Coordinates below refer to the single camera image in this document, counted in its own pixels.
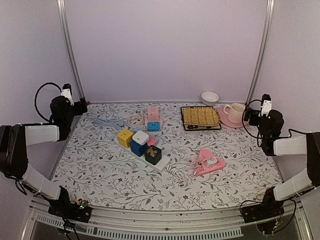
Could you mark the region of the white cube plug adapter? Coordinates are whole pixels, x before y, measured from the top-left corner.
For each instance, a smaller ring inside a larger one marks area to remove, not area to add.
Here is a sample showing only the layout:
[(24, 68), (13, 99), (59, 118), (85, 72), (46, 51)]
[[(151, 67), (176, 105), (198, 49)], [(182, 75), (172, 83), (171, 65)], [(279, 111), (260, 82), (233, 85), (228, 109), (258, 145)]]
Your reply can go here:
[(132, 140), (135, 141), (137, 144), (143, 146), (149, 140), (149, 135), (141, 130), (137, 131), (133, 136)]

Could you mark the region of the blue cube socket adapter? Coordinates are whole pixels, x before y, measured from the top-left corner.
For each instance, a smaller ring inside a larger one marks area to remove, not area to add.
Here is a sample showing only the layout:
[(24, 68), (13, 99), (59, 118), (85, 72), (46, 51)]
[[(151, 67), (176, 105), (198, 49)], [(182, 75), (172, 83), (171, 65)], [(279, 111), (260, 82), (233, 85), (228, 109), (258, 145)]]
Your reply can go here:
[(135, 155), (137, 155), (138, 157), (141, 157), (147, 149), (148, 149), (147, 143), (140, 145), (139, 143), (135, 142), (134, 140), (132, 140), (130, 142), (131, 152), (134, 153)]

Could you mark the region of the small white charger plug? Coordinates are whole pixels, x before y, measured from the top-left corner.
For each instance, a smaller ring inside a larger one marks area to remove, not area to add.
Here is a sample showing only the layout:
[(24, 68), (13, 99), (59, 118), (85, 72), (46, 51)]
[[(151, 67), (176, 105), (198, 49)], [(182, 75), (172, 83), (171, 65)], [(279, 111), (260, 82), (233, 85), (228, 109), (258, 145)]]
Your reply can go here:
[(208, 158), (204, 161), (204, 165), (207, 167), (207, 168), (211, 168), (213, 167), (216, 163), (217, 163), (217, 159), (215, 157), (213, 158)]

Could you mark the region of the pink triangular power strip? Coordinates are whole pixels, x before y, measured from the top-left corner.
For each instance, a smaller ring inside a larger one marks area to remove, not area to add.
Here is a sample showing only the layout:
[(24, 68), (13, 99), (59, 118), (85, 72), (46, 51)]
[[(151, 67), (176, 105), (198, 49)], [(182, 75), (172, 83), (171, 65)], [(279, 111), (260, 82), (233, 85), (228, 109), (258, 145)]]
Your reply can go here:
[(222, 170), (225, 162), (206, 149), (201, 149), (194, 165), (193, 175), (203, 176), (212, 172)]

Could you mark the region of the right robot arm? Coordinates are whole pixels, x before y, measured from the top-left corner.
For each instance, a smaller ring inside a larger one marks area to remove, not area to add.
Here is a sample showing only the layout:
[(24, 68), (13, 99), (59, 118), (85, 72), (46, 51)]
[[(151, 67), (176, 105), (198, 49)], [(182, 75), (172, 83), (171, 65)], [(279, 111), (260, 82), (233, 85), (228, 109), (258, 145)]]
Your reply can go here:
[(246, 216), (260, 215), (262, 218), (275, 217), (282, 213), (285, 201), (316, 189), (320, 185), (320, 134), (319, 132), (298, 132), (298, 136), (281, 136), (284, 118), (272, 108), (268, 94), (259, 99), (260, 109), (245, 105), (241, 121), (257, 127), (255, 139), (268, 157), (306, 156), (306, 167), (289, 180), (267, 189), (262, 202), (253, 209), (245, 207)]

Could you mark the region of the dark green cube adapter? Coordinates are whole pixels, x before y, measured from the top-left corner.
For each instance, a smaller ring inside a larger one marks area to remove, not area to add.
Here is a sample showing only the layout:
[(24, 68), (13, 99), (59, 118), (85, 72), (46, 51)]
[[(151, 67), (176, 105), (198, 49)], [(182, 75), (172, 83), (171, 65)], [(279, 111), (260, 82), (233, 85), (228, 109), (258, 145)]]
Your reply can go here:
[(162, 158), (162, 150), (155, 145), (150, 145), (144, 152), (144, 157), (148, 163), (156, 165)]

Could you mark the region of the white multicolour power strip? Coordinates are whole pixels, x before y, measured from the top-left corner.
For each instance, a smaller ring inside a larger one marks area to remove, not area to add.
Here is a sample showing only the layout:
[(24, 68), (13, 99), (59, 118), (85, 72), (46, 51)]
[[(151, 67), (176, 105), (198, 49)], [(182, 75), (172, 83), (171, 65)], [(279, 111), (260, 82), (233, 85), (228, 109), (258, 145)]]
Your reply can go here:
[(137, 156), (135, 153), (133, 153), (131, 151), (130, 148), (126, 148), (126, 147), (122, 146), (121, 144), (119, 144), (118, 142), (116, 142), (116, 144), (120, 148), (122, 148), (123, 150), (127, 151), (128, 153), (130, 153), (137, 160), (140, 160), (142, 163), (146, 164), (147, 166), (151, 167), (153, 170), (155, 170), (155, 171), (157, 171), (159, 173), (162, 173), (165, 170), (166, 166), (171, 162), (171, 158), (170, 157), (168, 157), (167, 155), (162, 155), (160, 161), (157, 164), (153, 165), (153, 164), (149, 163), (148, 161), (146, 161), (146, 158), (145, 158), (144, 155)]

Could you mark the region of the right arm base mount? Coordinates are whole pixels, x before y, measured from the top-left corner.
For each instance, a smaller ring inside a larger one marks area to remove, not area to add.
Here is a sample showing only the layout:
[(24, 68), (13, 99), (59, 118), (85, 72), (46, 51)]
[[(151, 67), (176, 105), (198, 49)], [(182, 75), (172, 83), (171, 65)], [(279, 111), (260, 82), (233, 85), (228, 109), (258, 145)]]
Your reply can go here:
[(259, 223), (257, 229), (264, 235), (274, 234), (280, 219), (284, 214), (283, 201), (276, 203), (262, 203), (253, 200), (245, 200), (239, 207), (239, 212), (245, 223), (253, 223), (273, 218), (273, 220)]

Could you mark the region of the yellow cube socket adapter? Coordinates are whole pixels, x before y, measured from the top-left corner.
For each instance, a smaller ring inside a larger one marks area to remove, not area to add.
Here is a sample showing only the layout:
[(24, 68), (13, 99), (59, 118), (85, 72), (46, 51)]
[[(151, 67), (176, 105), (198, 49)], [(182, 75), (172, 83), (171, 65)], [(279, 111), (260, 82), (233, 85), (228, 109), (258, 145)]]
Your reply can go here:
[(125, 148), (130, 147), (130, 143), (133, 139), (134, 133), (128, 129), (123, 129), (121, 132), (117, 134), (117, 139), (120, 145)]

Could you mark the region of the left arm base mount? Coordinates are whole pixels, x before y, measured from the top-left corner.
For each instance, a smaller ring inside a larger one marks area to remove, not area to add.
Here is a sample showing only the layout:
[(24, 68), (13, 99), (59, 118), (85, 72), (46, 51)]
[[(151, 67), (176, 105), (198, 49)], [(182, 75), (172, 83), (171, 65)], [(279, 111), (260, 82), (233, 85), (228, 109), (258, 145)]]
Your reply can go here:
[(69, 200), (63, 202), (62, 200), (49, 200), (48, 213), (66, 220), (74, 220), (82, 223), (88, 223), (92, 208), (90, 206), (83, 206), (82, 203), (71, 203)]

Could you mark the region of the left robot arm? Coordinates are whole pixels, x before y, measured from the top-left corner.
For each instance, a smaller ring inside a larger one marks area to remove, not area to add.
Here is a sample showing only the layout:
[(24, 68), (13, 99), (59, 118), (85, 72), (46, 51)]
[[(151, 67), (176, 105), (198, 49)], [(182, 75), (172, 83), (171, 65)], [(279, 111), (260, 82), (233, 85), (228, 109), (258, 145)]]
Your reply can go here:
[(59, 88), (60, 94), (50, 103), (51, 115), (41, 123), (18, 123), (0, 127), (0, 171), (15, 182), (19, 191), (26, 189), (55, 202), (55, 209), (63, 216), (74, 213), (74, 205), (60, 198), (62, 187), (54, 184), (29, 163), (27, 147), (43, 143), (65, 141), (71, 131), (74, 118), (87, 112), (85, 99), (75, 102), (69, 83)]

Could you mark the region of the small pink adapter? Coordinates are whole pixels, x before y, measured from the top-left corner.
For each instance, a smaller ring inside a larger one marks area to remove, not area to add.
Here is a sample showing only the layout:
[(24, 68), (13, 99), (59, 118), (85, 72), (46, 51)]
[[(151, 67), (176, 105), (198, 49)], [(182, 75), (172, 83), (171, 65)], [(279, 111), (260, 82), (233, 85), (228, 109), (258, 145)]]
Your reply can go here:
[(156, 146), (157, 145), (157, 140), (155, 138), (150, 137), (147, 141), (147, 145), (150, 146)]

